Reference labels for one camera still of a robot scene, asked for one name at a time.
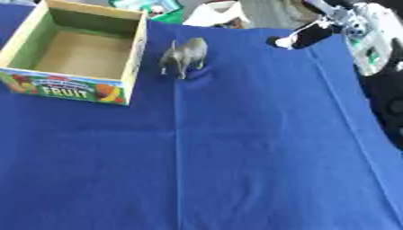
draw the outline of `fruit text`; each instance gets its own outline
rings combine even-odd
[[[61,88],[47,87],[47,86],[42,86],[42,89],[43,89],[43,92],[45,92],[45,94],[52,94],[52,95],[59,96],[59,97],[77,97],[77,98],[83,98],[83,99],[88,98],[87,91],[82,91],[82,90],[61,89]]]

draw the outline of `fruit crate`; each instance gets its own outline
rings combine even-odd
[[[147,40],[147,13],[43,0],[0,52],[12,91],[128,105]]]

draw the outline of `gray elephant figurine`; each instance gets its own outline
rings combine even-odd
[[[207,43],[202,38],[188,40],[182,46],[176,46],[176,40],[172,41],[171,48],[168,49],[159,61],[159,67],[162,69],[162,75],[166,75],[166,66],[177,65],[180,73],[179,79],[186,78],[186,70],[190,64],[197,64],[198,69],[204,67],[204,61],[207,56]]]

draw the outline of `blue tablecloth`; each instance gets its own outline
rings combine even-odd
[[[0,5],[4,42],[29,9]],[[129,107],[0,86],[1,230],[403,229],[403,165],[340,37],[148,24]],[[172,39],[204,37],[207,66],[162,76]]]

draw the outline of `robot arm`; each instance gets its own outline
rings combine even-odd
[[[270,37],[266,43],[303,49],[341,33],[373,113],[390,141],[403,150],[403,25],[399,17],[375,3],[303,1],[319,13],[318,19],[288,37]]]

